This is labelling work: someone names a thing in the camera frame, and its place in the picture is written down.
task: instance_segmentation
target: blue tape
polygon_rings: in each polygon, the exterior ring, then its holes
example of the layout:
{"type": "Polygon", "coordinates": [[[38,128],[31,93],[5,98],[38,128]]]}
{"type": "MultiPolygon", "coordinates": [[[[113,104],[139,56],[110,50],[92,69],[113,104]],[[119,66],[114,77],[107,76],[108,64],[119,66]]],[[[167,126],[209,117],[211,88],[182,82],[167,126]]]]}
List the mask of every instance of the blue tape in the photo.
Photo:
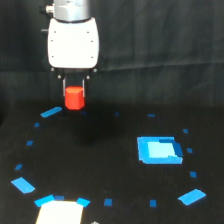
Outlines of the blue tape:
{"type": "Polygon", "coordinates": [[[193,153],[193,150],[191,148],[187,148],[188,153],[193,153]]]}
{"type": "MultiPolygon", "coordinates": [[[[167,158],[150,158],[148,142],[161,142],[161,141],[164,141],[164,143],[167,143],[167,141],[169,141],[169,143],[175,142],[174,137],[138,137],[137,142],[138,142],[139,160],[146,164],[182,164],[183,159],[181,157],[168,156],[167,158]]],[[[175,145],[175,148],[177,149],[177,153],[181,155],[182,150],[181,148],[178,148],[179,143],[176,144],[177,145],[175,145]]]]}
{"type": "Polygon", "coordinates": [[[112,199],[105,199],[104,206],[112,206],[112,199]]]}
{"type": "Polygon", "coordinates": [[[32,144],[33,144],[33,141],[28,141],[28,142],[26,143],[27,146],[31,146],[32,144]]]}
{"type": "Polygon", "coordinates": [[[11,181],[11,183],[24,194],[30,193],[35,190],[35,188],[31,184],[29,184],[26,180],[24,180],[22,177],[11,181]]]}
{"type": "Polygon", "coordinates": [[[49,117],[49,116],[51,116],[51,115],[53,115],[53,114],[56,114],[56,113],[58,113],[59,111],[62,111],[62,108],[61,107],[55,107],[55,108],[53,108],[53,109],[51,109],[51,110],[48,110],[48,111],[46,111],[46,112],[44,112],[44,113],[42,113],[42,114],[40,114],[42,117],[49,117]]]}
{"type": "Polygon", "coordinates": [[[156,200],[150,200],[149,202],[150,207],[156,207],[156,200]]]}
{"type": "Polygon", "coordinates": [[[182,152],[180,144],[176,143],[176,142],[174,142],[172,144],[173,144],[175,155],[182,157],[183,156],[183,152],[182,152]]]}
{"type": "Polygon", "coordinates": [[[201,198],[204,198],[206,196],[205,193],[202,191],[195,189],[187,194],[184,194],[183,196],[179,197],[178,200],[182,201],[185,205],[190,205],[201,198]]]}
{"type": "Polygon", "coordinates": [[[155,114],[148,114],[147,116],[148,117],[155,117],[156,115],[155,114]]]}
{"type": "Polygon", "coordinates": [[[56,201],[64,201],[65,197],[64,196],[54,196],[54,199],[56,201]]]}
{"type": "Polygon", "coordinates": [[[160,143],[176,143],[174,139],[159,139],[160,143]]]}
{"type": "Polygon", "coordinates": [[[22,164],[18,164],[15,168],[15,170],[20,170],[22,168],[22,164]]]}
{"type": "Polygon", "coordinates": [[[189,133],[188,129],[183,129],[183,132],[184,132],[184,134],[188,134],[189,133]]]}
{"type": "Polygon", "coordinates": [[[191,171],[190,172],[190,176],[193,177],[193,178],[196,178],[197,177],[197,173],[194,172],[194,171],[191,171]]]}
{"type": "Polygon", "coordinates": [[[83,199],[83,198],[79,198],[77,201],[76,201],[77,204],[79,205],[82,205],[83,207],[86,207],[90,201],[86,200],[86,199],[83,199]]]}
{"type": "Polygon", "coordinates": [[[34,203],[36,204],[37,207],[41,207],[43,204],[50,202],[50,201],[54,201],[53,195],[49,195],[47,197],[38,199],[38,200],[34,201],[34,203]]]}
{"type": "Polygon", "coordinates": [[[35,127],[35,128],[40,127],[40,123],[35,123],[35,124],[34,124],[34,127],[35,127]]]}

